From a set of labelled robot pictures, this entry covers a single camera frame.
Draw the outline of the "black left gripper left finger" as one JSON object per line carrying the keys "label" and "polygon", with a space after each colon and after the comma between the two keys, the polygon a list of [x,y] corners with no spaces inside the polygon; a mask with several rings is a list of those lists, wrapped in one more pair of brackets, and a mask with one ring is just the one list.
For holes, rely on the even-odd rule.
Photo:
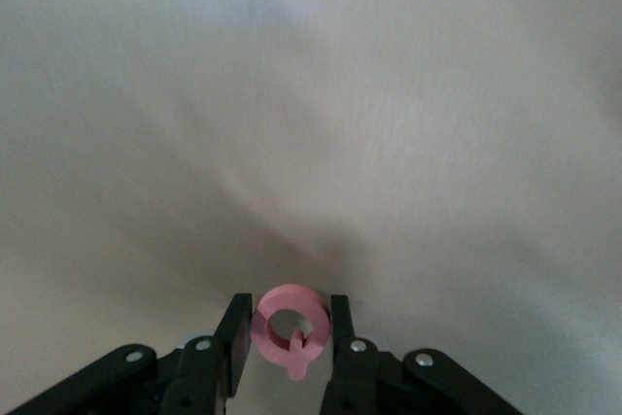
{"label": "black left gripper left finger", "polygon": [[164,357],[128,344],[21,404],[13,414],[225,414],[251,347],[250,294],[236,294],[211,335]]}

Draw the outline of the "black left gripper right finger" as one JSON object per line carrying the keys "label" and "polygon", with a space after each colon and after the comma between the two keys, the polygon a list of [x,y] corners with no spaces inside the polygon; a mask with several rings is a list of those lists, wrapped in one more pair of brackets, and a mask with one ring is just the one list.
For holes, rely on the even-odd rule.
{"label": "black left gripper right finger", "polygon": [[446,354],[430,348],[401,360],[355,334],[349,298],[330,298],[332,372],[322,414],[520,415]]}

